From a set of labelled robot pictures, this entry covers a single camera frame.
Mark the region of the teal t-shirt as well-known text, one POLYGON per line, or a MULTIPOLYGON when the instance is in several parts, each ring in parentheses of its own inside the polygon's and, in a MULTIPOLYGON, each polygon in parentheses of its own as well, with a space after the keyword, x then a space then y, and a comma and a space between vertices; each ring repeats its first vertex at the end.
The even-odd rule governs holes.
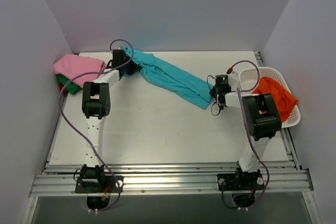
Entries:
POLYGON ((150 84, 171 91, 182 99, 205 110, 212 97, 207 82, 154 54, 125 47, 127 55, 140 67, 140 75, 150 84))

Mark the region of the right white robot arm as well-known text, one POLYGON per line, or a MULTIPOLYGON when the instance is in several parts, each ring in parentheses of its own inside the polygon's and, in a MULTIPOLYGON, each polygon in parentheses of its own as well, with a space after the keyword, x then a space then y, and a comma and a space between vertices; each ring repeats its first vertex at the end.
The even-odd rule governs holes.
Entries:
POLYGON ((252 182, 250 173, 260 169, 260 160, 270 139, 281 130, 281 118, 272 94, 232 91, 226 74, 217 75, 214 80, 215 85, 209 93, 216 99, 219 109, 237 108, 242 112, 248 143, 238 161, 240 171, 233 175, 233 182, 236 187, 244 189, 252 182))

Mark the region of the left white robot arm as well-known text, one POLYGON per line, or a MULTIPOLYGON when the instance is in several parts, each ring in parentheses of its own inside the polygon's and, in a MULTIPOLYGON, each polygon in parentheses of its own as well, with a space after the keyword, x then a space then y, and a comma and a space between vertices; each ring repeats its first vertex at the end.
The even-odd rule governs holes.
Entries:
POLYGON ((107 68, 95 80, 85 82, 82 93, 82 112, 86 118, 86 138, 89 141, 80 182, 87 183, 94 192, 102 191, 108 183, 101 156, 103 127, 111 111, 110 88, 138 67, 121 48, 110 51, 110 54, 107 68))

